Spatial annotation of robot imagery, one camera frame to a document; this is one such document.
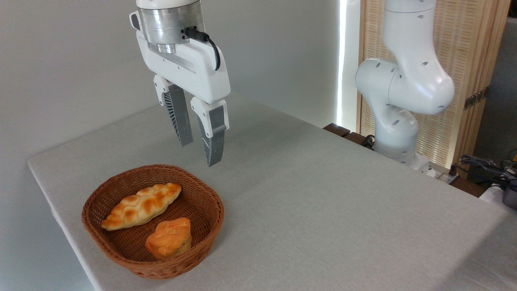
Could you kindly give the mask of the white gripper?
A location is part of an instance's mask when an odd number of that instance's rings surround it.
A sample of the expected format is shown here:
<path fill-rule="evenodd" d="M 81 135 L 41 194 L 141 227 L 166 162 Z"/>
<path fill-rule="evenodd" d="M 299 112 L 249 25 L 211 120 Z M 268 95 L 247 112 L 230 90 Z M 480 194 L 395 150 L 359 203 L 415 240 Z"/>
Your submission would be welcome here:
<path fill-rule="evenodd" d="M 193 94 L 208 167 L 220 162 L 229 129 L 230 84 L 224 58 L 211 44 L 186 35 L 204 30 L 201 11 L 135 11 L 130 15 L 147 67 L 154 73 L 160 105 L 165 106 L 181 146 L 193 142 L 185 91 Z"/>

